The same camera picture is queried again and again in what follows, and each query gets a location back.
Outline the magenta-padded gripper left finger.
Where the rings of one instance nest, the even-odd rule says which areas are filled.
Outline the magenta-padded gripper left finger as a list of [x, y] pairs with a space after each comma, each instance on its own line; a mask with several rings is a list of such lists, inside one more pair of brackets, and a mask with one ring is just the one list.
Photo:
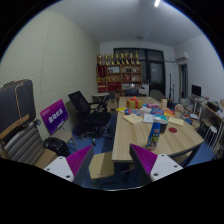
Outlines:
[[57, 157], [44, 170], [77, 185], [82, 185], [93, 156], [94, 147], [89, 145], [67, 157]]

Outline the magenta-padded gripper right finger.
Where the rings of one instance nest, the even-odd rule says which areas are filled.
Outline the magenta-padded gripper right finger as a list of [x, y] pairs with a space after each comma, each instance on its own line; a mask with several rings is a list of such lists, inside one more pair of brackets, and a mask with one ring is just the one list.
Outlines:
[[143, 185], [157, 181], [182, 169], [178, 163], [166, 154], [156, 155], [135, 144], [130, 145], [129, 153]]

